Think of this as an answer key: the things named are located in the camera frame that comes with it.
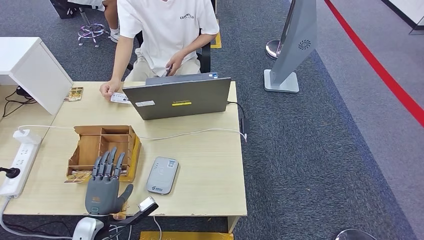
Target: white wall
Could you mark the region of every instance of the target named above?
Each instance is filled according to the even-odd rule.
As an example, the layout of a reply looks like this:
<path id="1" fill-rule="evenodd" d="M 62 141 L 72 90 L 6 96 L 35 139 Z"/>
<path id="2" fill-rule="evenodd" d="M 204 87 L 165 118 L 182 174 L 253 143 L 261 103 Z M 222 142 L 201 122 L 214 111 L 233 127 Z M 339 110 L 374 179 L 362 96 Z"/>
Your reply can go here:
<path id="1" fill-rule="evenodd" d="M 421 19 L 424 17 L 424 0 L 389 0 L 414 23 L 424 25 Z"/>

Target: shoe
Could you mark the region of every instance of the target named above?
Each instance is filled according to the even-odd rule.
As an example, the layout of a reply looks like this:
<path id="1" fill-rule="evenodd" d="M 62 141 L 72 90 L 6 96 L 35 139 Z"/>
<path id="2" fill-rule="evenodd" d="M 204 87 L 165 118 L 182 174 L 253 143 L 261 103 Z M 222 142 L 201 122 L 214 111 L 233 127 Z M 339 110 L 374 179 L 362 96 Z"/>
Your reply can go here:
<path id="1" fill-rule="evenodd" d="M 110 36 L 109 36 L 110 40 L 112 42 L 114 42 L 114 43 L 117 43 L 118 42 L 119 37 L 120 37 L 120 33 L 119 32 L 111 32 L 110 33 Z"/>

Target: yellow floor tape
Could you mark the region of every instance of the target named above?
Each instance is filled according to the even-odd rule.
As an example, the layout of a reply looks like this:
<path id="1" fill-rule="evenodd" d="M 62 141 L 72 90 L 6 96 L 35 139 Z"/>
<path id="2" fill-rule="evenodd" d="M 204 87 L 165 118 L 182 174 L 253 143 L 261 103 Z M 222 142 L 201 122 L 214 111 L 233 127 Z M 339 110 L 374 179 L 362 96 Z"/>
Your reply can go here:
<path id="1" fill-rule="evenodd" d="M 142 231 L 140 240 L 158 240 L 158 231 Z M 162 240 L 234 240 L 232 233 L 164 231 Z"/>
<path id="2" fill-rule="evenodd" d="M 221 34 L 218 32 L 218 35 L 216 35 L 216 37 L 215 37 L 215 44 L 211 44 L 210 48 L 211 49 L 220 49 L 222 47 L 223 46 L 221 45 Z"/>

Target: white label sticker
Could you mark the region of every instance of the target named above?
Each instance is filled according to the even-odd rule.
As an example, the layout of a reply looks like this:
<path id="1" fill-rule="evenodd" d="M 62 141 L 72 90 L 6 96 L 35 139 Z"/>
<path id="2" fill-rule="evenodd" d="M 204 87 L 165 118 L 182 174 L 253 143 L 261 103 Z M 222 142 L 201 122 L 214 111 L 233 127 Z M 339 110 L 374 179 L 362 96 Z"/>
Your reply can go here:
<path id="1" fill-rule="evenodd" d="M 155 105 L 155 102 L 154 101 L 139 101 L 139 102 L 136 102 L 135 105 L 137 107 L 145 107 L 145 106 Z"/>
<path id="2" fill-rule="evenodd" d="M 119 92 L 113 93 L 112 97 L 110 98 L 110 101 L 120 104 L 131 104 L 131 102 L 128 101 L 127 95 Z"/>

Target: laptop lid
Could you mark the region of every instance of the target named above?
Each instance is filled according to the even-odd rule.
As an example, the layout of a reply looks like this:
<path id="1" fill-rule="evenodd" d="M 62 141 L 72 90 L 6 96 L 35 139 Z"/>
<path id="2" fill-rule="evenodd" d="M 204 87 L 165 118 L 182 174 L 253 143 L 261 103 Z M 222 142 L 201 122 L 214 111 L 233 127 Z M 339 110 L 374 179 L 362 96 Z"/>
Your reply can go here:
<path id="1" fill-rule="evenodd" d="M 174 76 L 164 76 L 164 77 L 152 77 L 146 79 L 146 85 L 158 85 L 158 84 L 170 84 L 178 82 L 188 82 L 188 81 L 201 81 L 208 79 L 217 79 L 218 73 L 208 72 L 208 73 L 195 73 L 188 75 L 174 75 Z"/>
<path id="2" fill-rule="evenodd" d="M 159 83 L 122 90 L 144 120 L 223 112 L 231 78 Z"/>

